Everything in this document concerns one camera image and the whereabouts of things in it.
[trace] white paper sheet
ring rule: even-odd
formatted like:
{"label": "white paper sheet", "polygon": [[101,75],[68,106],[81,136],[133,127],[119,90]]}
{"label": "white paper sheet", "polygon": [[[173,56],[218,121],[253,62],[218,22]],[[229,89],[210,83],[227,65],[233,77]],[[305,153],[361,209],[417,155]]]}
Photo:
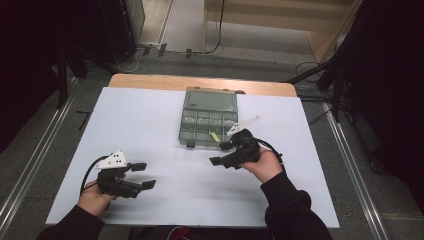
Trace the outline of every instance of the white paper sheet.
{"label": "white paper sheet", "polygon": [[[97,158],[122,150],[128,162],[145,162],[126,180],[157,180],[135,199],[119,198],[101,216],[107,224],[264,227],[268,206],[260,182],[244,169],[212,166],[218,150],[188,149],[178,141],[184,91],[104,88],[57,194],[47,224],[59,222],[79,197],[85,172]],[[339,223],[305,114],[298,98],[237,96],[239,120],[283,153],[289,178],[312,198],[327,227]],[[92,170],[89,181],[97,178]]]}

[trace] right hand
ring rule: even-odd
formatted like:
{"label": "right hand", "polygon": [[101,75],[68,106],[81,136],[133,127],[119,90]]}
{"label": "right hand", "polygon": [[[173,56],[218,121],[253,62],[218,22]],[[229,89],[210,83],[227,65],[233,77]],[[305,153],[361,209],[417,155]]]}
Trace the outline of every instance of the right hand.
{"label": "right hand", "polygon": [[240,164],[240,167],[253,173],[262,183],[266,183],[281,173],[283,168],[271,150],[261,147],[259,152],[261,153],[261,157],[258,162],[246,162]]}

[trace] hand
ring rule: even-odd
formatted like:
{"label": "hand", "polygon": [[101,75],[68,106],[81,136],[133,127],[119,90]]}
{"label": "hand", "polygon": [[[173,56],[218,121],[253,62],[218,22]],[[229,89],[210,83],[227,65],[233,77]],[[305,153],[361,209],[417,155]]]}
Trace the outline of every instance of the hand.
{"label": "hand", "polygon": [[101,193],[96,181],[87,183],[85,187],[87,189],[82,192],[78,206],[96,217],[106,209],[110,201],[117,198],[116,196]]}
{"label": "hand", "polygon": [[240,167],[253,173],[262,183],[266,183],[282,172],[283,169],[271,150],[261,147],[259,152],[261,157],[258,162],[246,162],[241,164]]}

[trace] left hand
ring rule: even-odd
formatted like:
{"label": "left hand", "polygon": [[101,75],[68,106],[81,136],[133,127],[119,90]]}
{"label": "left hand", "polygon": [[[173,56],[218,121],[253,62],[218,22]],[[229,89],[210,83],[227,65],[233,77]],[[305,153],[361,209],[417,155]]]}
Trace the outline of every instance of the left hand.
{"label": "left hand", "polygon": [[96,181],[87,183],[85,187],[88,188],[82,192],[77,205],[96,217],[106,209],[110,201],[117,198],[117,196],[101,193]]}

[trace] black sleeve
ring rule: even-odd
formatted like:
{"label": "black sleeve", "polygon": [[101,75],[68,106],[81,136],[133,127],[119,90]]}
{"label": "black sleeve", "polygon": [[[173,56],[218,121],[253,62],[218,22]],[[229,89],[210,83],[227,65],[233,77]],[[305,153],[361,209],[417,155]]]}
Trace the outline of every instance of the black sleeve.
{"label": "black sleeve", "polygon": [[55,226],[44,229],[37,240],[95,240],[104,222],[82,208],[75,207]]}
{"label": "black sleeve", "polygon": [[285,172],[262,184],[269,207],[265,221],[276,240],[332,239],[327,227],[310,209],[311,198],[298,191]]}

